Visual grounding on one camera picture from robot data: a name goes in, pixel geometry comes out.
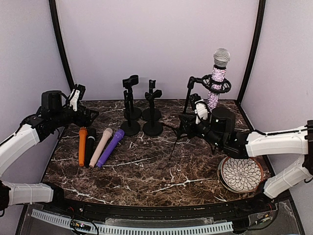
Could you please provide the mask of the right black frame post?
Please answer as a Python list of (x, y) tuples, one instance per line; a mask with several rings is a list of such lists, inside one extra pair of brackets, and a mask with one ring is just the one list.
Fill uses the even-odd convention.
[(250, 52), (249, 52), (243, 80), (241, 83), (241, 87), (239, 90), (239, 94), (238, 94), (237, 100), (236, 100), (238, 106), (241, 106), (241, 104), (243, 102), (243, 99), (244, 99), (244, 96), (245, 96), (245, 93), (247, 90), (247, 86), (249, 83), (249, 79), (250, 79), (250, 76), (252, 73), (252, 68), (254, 65), (254, 61), (255, 61), (255, 57), (256, 57), (256, 53), (257, 53), (257, 49), (258, 49), (258, 44), (259, 44), (262, 25), (263, 25), (263, 19), (264, 19), (264, 15), (265, 15), (265, 7), (266, 7), (266, 0), (259, 0), (257, 16), (256, 16), (256, 23), (255, 23), (254, 33), (253, 33), (253, 37), (252, 37)]

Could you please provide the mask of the flower pattern plate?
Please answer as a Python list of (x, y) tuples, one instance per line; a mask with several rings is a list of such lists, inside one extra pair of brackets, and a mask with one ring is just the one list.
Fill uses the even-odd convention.
[(254, 192), (264, 180), (261, 165), (252, 158), (225, 157), (218, 165), (217, 175), (223, 186), (234, 193)]

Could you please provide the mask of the black stand of beige microphone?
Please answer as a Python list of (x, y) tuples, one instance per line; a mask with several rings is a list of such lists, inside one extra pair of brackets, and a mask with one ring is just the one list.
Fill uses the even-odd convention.
[[(153, 94), (154, 89), (156, 88), (156, 80), (149, 80), (149, 91), (145, 93), (145, 98), (148, 100), (149, 96)], [(145, 109), (142, 112), (142, 118), (145, 121), (158, 121), (161, 118), (161, 112), (159, 109), (155, 108), (154, 100), (148, 101), (149, 108)]]

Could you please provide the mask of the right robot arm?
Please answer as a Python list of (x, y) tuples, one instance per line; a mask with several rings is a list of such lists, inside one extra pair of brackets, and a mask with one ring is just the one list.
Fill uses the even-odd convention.
[(313, 122), (279, 132), (235, 131), (235, 114), (224, 107), (209, 112), (195, 109), (193, 114), (179, 116), (179, 132), (188, 138), (198, 137), (216, 146), (233, 159), (249, 159), (262, 155), (299, 154), (299, 158), (275, 176), (261, 183), (261, 192), (250, 200), (250, 209), (261, 212), (268, 198), (313, 179)]

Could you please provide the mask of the beige pink microphone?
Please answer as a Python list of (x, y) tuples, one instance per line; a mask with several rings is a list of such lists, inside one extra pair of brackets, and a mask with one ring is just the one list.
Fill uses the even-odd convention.
[(113, 130), (111, 128), (106, 128), (102, 134), (102, 137), (95, 149), (95, 152), (90, 160), (89, 166), (91, 168), (94, 168), (104, 147), (106, 146), (107, 141), (110, 139), (110, 137), (112, 136)]

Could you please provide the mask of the left black frame post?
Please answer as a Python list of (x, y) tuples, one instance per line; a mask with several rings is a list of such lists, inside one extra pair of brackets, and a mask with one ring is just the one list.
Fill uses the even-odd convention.
[(65, 73), (68, 87), (70, 90), (72, 90), (75, 84), (74, 84), (74, 80), (71, 74), (69, 62), (67, 59), (67, 53), (66, 53), (66, 49), (65, 49), (65, 45), (64, 45), (64, 41), (62, 37), (61, 26), (60, 26), (59, 17), (58, 17), (58, 11), (57, 11), (57, 2), (56, 0), (48, 0), (48, 3), (49, 3), (49, 9), (50, 9), (54, 35), (55, 35), (61, 63), (63, 66), (63, 70)]

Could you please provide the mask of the black microphone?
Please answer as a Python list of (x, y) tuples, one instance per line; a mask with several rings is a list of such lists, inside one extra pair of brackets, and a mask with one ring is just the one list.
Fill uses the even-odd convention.
[(92, 155), (94, 142), (96, 141), (96, 129), (90, 128), (88, 130), (88, 135), (86, 138), (86, 148), (85, 148), (85, 167), (89, 167)]

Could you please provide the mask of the black frame post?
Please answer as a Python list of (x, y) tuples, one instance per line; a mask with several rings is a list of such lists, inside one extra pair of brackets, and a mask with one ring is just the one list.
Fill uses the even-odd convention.
[(71, 74), (69, 62), (67, 59), (67, 53), (66, 53), (66, 49), (65, 49), (65, 45), (64, 45), (64, 41), (62, 37), (61, 26), (60, 26), (59, 17), (58, 17), (58, 11), (57, 11), (57, 2), (56, 0), (48, 0), (48, 3), (49, 3), (49, 9), (50, 9), (54, 35), (55, 35), (61, 63), (63, 66), (63, 70), (65, 73), (68, 87), (70, 90), (72, 90), (75, 84), (74, 84), (74, 80)]
[(259, 0), (257, 16), (256, 16), (256, 23), (255, 23), (254, 33), (253, 33), (253, 37), (252, 37), (250, 52), (249, 52), (243, 80), (241, 83), (241, 87), (239, 90), (239, 94), (238, 94), (237, 100), (236, 100), (238, 106), (241, 106), (241, 104), (243, 102), (243, 99), (244, 99), (244, 96), (245, 96), (245, 93), (247, 90), (247, 86), (249, 83), (249, 79), (250, 79), (250, 76), (252, 73), (252, 68), (254, 65), (254, 61), (255, 61), (255, 57), (256, 57), (256, 53), (257, 53), (257, 49), (258, 49), (258, 44), (259, 44), (262, 25), (263, 25), (263, 19), (264, 19), (264, 15), (265, 15), (265, 7), (266, 7), (266, 0)]

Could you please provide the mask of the black stand of purple microphone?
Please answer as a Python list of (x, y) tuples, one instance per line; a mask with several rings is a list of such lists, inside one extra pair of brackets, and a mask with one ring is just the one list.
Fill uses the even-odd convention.
[[(161, 90), (155, 90), (152, 95), (149, 96), (148, 101), (160, 98), (162, 96)], [(147, 136), (156, 137), (163, 132), (163, 125), (159, 121), (148, 121), (143, 125), (143, 132)]]

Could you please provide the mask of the glitter silver microphone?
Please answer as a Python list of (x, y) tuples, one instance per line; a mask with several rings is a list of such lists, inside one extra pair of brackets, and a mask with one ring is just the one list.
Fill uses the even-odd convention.
[[(213, 54), (214, 66), (211, 76), (211, 85), (210, 88), (214, 90), (221, 90), (222, 82), (224, 81), (224, 76), (226, 73), (226, 66), (230, 61), (230, 53), (225, 48), (217, 49)], [(209, 110), (212, 111), (217, 107), (220, 94), (214, 91), (209, 90), (207, 95), (207, 104)]]

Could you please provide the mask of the orange microphone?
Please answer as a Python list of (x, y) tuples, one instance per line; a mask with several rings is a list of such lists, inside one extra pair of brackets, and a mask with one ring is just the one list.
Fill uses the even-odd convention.
[(87, 129), (85, 127), (81, 127), (79, 130), (79, 153), (78, 153), (80, 167), (83, 167), (85, 165), (85, 150), (87, 135), (88, 135)]

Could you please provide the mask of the black front rail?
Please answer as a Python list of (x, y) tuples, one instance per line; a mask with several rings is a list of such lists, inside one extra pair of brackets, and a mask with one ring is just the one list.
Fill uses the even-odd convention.
[(64, 199), (62, 203), (42, 203), (44, 209), (95, 221), (116, 219), (179, 220), (212, 217), (214, 220), (247, 219), (253, 213), (274, 211), (277, 201), (256, 197), (217, 204), (178, 207), (132, 207), (88, 203)]

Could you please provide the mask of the black tripod mic stand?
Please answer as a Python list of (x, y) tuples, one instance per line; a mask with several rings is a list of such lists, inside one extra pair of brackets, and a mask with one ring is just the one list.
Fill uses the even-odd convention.
[(180, 125), (178, 128), (163, 124), (172, 129), (176, 140), (187, 137), (201, 138), (214, 147), (222, 150), (227, 156), (235, 158), (236, 150), (230, 147), (229, 141), (235, 129), (235, 114), (225, 107), (217, 107), (212, 110), (209, 105), (198, 94), (191, 91), (196, 83), (202, 84), (207, 90), (215, 94), (230, 91), (231, 84), (227, 79), (222, 82), (214, 82), (212, 75), (208, 74), (202, 78), (191, 76), (188, 81), (188, 91), (182, 114), (179, 115)]

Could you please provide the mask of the purple microphone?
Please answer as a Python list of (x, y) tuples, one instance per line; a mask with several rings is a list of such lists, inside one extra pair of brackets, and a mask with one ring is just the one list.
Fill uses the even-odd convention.
[(99, 158), (96, 164), (98, 168), (101, 168), (104, 165), (104, 163), (107, 161), (107, 159), (109, 158), (109, 156), (111, 155), (115, 147), (124, 138), (124, 135), (125, 135), (125, 132), (122, 129), (119, 129), (116, 131), (116, 133), (114, 134), (114, 137), (112, 138), (109, 145), (104, 150), (103, 154), (101, 155), (101, 157)]

